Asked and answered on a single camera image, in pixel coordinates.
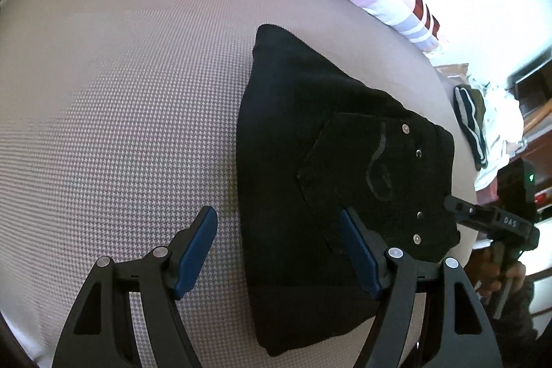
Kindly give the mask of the person's right hand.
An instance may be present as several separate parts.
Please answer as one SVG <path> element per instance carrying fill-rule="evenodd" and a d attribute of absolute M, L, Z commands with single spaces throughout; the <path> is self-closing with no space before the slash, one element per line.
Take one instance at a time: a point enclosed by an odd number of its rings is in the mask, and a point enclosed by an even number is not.
<path fill-rule="evenodd" d="M 493 261 L 493 251 L 490 247 L 474 250 L 464 271 L 474 290 L 484 298 L 490 298 L 502 288 L 502 282 L 508 280 L 512 281 L 510 295 L 514 295 L 521 290 L 526 277 L 526 267 L 519 261 L 502 270 L 501 266 Z"/>

